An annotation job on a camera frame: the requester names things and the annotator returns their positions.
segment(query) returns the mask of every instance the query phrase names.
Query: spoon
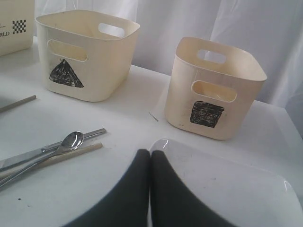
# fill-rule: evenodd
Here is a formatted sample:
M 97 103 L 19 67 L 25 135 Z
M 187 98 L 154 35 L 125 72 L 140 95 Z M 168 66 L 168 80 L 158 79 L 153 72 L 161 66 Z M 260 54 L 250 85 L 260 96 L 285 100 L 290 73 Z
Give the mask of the spoon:
M 42 158 L 39 158 L 38 160 L 36 160 L 35 162 L 27 165 L 26 167 L 24 167 L 23 169 L 13 173 L 12 175 L 4 178 L 3 180 L 0 181 L 0 188 L 4 185 L 6 185 L 7 183 L 9 183 L 10 181 L 12 181 L 13 179 L 15 179 L 16 177 L 22 175 L 23 173 L 27 172 L 28 170 L 30 170 L 31 168 L 33 168 L 34 166 L 48 160 L 51 157 L 57 156 L 57 155 L 62 155 L 65 153 L 68 153 L 70 151 L 76 150 L 78 149 L 82 143 L 84 141 L 84 135 L 82 132 L 79 131 L 74 131 L 71 134 L 69 134 L 67 137 L 65 137 L 65 139 L 62 141 L 61 145 L 58 147 L 57 150 L 55 150 L 54 152 L 43 156 Z

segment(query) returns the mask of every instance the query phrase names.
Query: black triangle drawing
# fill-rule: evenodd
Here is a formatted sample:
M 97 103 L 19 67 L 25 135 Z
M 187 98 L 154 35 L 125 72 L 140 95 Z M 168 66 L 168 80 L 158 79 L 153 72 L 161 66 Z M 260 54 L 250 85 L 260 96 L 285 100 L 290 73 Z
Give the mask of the black triangle drawing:
M 70 64 L 63 59 L 51 72 L 49 79 L 57 84 L 70 87 L 84 87 Z

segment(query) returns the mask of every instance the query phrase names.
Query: basket handle hole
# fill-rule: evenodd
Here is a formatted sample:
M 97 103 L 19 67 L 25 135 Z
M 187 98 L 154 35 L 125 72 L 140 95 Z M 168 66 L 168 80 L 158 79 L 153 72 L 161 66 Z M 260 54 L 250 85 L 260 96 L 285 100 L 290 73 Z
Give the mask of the basket handle hole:
M 121 27 L 116 27 L 113 25 L 108 25 L 108 24 L 99 24 L 98 26 L 99 32 L 107 34 L 107 35 L 111 35 L 111 36 L 115 36 L 115 37 L 119 37 L 119 38 L 123 38 L 125 35 L 125 31 L 123 28 Z
M 218 64 L 224 64 L 226 62 L 226 56 L 221 53 L 213 51 L 199 50 L 197 57 L 202 60 L 211 61 Z
M 62 43 L 56 40 L 49 40 L 47 43 L 48 50 L 60 57 L 69 58 L 76 61 L 84 62 L 88 59 L 86 51 L 75 45 Z
M 192 91 L 198 95 L 228 103 L 233 102 L 237 97 L 237 92 L 232 88 L 207 83 L 201 80 L 193 83 Z

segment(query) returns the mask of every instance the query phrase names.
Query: checkered pattern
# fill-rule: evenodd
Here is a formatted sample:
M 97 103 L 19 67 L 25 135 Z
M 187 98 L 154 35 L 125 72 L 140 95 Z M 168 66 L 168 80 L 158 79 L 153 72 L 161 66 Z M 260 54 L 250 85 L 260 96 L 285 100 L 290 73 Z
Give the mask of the checkered pattern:
M 17 20 L 13 21 L 13 34 L 19 34 L 26 32 L 26 21 L 27 20 Z

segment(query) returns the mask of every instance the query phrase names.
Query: wooden chopstick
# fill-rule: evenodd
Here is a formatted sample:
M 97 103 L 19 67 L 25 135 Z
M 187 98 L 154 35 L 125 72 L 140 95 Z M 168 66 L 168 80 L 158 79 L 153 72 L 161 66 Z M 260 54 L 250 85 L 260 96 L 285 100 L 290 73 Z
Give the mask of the wooden chopstick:
M 32 100 L 34 100 L 34 99 L 36 99 L 36 96 L 31 96 L 31 97 L 22 99 L 22 100 L 20 100 L 20 101 L 17 101 L 17 102 L 15 102 L 15 103 L 9 104 L 9 105 L 7 105 L 7 106 L 5 106 L 5 107 L 1 107 L 1 108 L 0 108 L 0 113 L 2 113 L 2 112 L 4 112 L 4 111 L 7 111 L 7 110 L 10 110 L 10 109 L 13 109 L 13 108 L 15 108 L 15 107 L 17 107 L 17 106 L 20 106 L 20 105 L 22 105 L 22 104 L 28 103 L 28 102 L 30 102 L 30 101 L 32 101 Z
M 97 150 L 97 149 L 100 149 L 103 147 L 103 144 L 102 143 L 96 143 L 96 144 L 93 144 L 93 145 L 89 145 L 87 147 L 84 147 L 84 148 L 79 148 L 77 150 L 74 150 L 72 152 L 69 152 L 69 153 L 66 153 L 66 154 L 63 154 L 63 155 L 59 155 L 59 156 L 55 156 L 55 157 L 52 157 L 48 160 L 46 160 L 45 162 L 42 162 L 40 163 L 39 165 L 35 166 L 33 169 L 39 169 L 39 168 L 42 168 L 42 167 L 46 167 L 46 166 L 49 166 L 49 165 L 53 165 L 53 164 L 56 164 L 58 162 L 62 162 L 62 161 L 65 161 L 69 158 L 72 158 L 72 157 L 76 157 L 76 156 L 79 156 L 79 155 L 82 155 L 82 154 L 85 154 L 85 153 L 88 153 L 90 151 L 93 151 L 93 150 Z M 7 177 L 11 174 L 13 174 L 14 172 L 20 170 L 21 168 L 23 168 L 25 165 L 22 165 L 22 166 L 17 166 L 13 169 L 9 169 L 7 171 L 4 171 L 2 173 L 0 173 L 0 179 L 1 178 L 4 178 L 4 177 Z

